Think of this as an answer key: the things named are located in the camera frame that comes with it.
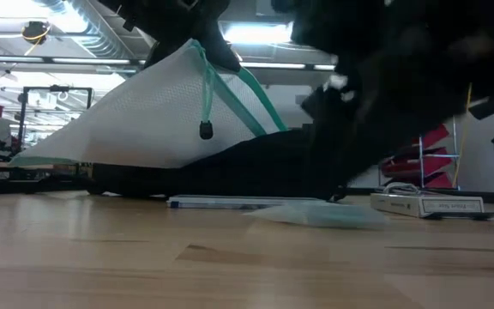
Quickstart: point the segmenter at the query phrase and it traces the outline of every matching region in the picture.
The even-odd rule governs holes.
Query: cable
[[[401,194],[401,195],[420,195],[422,192],[413,184],[407,183],[390,183],[383,189],[384,194]]]
[[[467,97],[467,112],[466,112],[466,118],[464,119],[464,124],[462,124],[462,138],[461,138],[461,152],[459,153],[459,161],[456,164],[456,170],[455,170],[455,178],[453,180],[453,187],[456,187],[457,180],[459,179],[459,171],[461,170],[461,159],[462,159],[462,153],[464,152],[464,145],[467,141],[467,125],[468,125],[468,108],[470,107],[470,102],[472,102],[472,83],[470,83],[470,86],[468,87],[468,97]]]
[[[27,39],[27,40],[35,40],[35,39],[37,39],[38,42],[35,44],[35,45],[37,45],[40,40],[42,40],[47,34],[49,34],[49,32],[51,31],[51,26],[47,27],[47,30],[44,33],[42,33],[40,35],[36,35],[34,37],[27,37],[26,35],[24,35],[24,32],[25,31],[26,31],[26,29],[23,27],[22,28],[22,32],[21,32],[22,38]]]

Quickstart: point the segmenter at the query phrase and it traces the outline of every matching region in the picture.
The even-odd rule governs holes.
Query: white box
[[[376,210],[417,218],[425,218],[435,213],[482,214],[485,212],[481,197],[402,196],[375,193],[370,195],[370,205]]]

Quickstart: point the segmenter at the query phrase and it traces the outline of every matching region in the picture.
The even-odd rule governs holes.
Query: white mesh bag
[[[211,122],[213,138],[200,138],[202,121]],[[217,73],[199,43],[191,40],[113,89],[77,120],[18,154],[11,165],[183,167],[285,129],[249,71]]]

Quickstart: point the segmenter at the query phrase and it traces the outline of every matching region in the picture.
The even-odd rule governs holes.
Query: ceiling
[[[38,57],[67,57],[67,58],[130,58],[146,59],[154,40],[134,29],[129,32],[123,28],[124,20],[96,0],[69,0],[81,16],[96,25],[97,33],[103,37],[103,51],[85,44],[91,37],[66,33],[65,26],[55,26],[51,29],[48,40],[42,45],[26,42],[21,36],[21,30],[28,21],[45,21],[48,17],[43,10],[29,7],[41,0],[0,0],[0,55],[25,55]],[[228,10],[220,18],[223,32],[229,27],[244,23],[260,23],[262,25],[285,25],[289,20],[277,15],[271,10],[270,0],[232,0]],[[331,56],[313,49],[290,44],[234,44],[233,50],[245,62],[275,63],[275,64],[331,64]],[[262,85],[307,85],[316,87],[328,77],[328,72],[308,70],[268,70],[252,69],[251,72]],[[108,91],[119,85],[127,78],[127,74],[116,68],[93,65],[63,65],[63,64],[20,64],[0,63],[0,105],[6,107],[5,117],[15,118],[17,95],[24,86],[49,86],[61,84],[69,86],[89,86],[94,88],[94,102],[102,98]],[[83,94],[71,94],[58,98],[58,104],[71,111],[84,108],[86,105]],[[61,125],[63,121],[73,118],[75,114],[29,113],[27,123],[38,125],[43,131],[54,131],[54,128],[43,127],[43,124]]]

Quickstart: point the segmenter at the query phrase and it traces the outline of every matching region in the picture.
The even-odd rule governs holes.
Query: clear plastic sheet
[[[389,223],[385,215],[370,207],[325,202],[290,203],[245,215],[309,227],[382,228]]]

